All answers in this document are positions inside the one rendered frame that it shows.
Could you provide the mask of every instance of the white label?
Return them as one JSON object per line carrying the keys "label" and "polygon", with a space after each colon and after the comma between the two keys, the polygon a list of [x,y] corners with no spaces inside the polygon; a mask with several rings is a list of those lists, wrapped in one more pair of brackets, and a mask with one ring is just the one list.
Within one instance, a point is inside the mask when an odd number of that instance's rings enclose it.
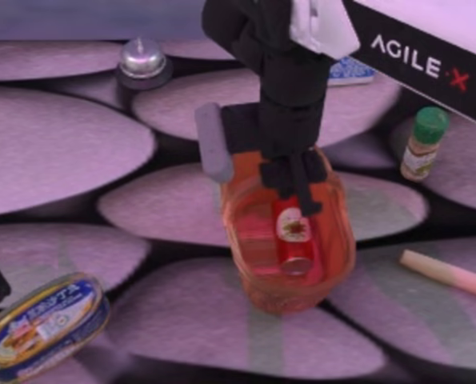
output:
{"label": "white label", "polygon": [[298,208],[287,208],[277,219],[277,235],[285,242],[308,242],[311,237],[309,220]]}
{"label": "white label", "polygon": [[403,162],[417,176],[425,177],[430,173],[431,166],[436,157],[437,152],[417,156],[407,147],[403,156]]}

